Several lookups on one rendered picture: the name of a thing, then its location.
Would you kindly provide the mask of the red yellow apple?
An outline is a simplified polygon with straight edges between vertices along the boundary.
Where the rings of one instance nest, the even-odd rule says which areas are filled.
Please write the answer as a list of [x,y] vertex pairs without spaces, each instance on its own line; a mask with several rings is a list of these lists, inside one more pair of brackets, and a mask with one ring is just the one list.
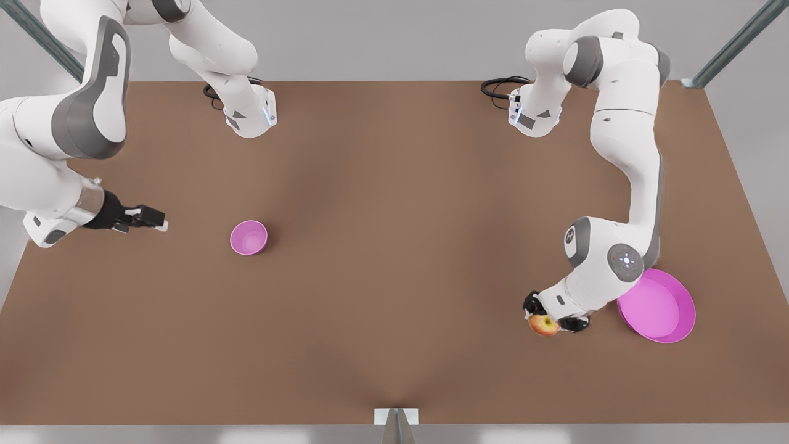
[[526,317],[529,327],[541,337],[552,337],[561,331],[560,325],[549,315],[531,314]]

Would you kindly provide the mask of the pink bowl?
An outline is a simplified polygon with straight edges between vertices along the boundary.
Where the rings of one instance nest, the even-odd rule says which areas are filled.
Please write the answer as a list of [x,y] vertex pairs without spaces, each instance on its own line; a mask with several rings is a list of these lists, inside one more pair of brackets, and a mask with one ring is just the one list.
[[267,243],[267,228],[257,220],[241,222],[229,236],[229,245],[238,255],[258,255],[265,249]]

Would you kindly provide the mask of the pink plate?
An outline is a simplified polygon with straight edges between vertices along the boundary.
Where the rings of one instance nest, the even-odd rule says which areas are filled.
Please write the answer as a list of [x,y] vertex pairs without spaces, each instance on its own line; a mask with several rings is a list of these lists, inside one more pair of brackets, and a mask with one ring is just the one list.
[[696,323],[697,312],[690,292],[662,270],[646,270],[637,284],[616,302],[626,325],[657,343],[684,340]]

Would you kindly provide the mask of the silver frame post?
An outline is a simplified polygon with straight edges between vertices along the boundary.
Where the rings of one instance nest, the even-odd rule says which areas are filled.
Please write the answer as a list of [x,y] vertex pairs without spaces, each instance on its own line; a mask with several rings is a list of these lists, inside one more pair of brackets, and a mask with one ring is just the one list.
[[20,0],[0,0],[0,9],[20,26],[43,50],[78,83],[82,82],[84,67],[73,54],[43,25]]
[[412,427],[418,425],[417,408],[376,408],[373,424],[383,425],[382,444],[417,444]]
[[718,50],[693,78],[683,78],[683,88],[705,88],[738,56],[770,23],[789,8],[789,0],[767,0],[733,37]]

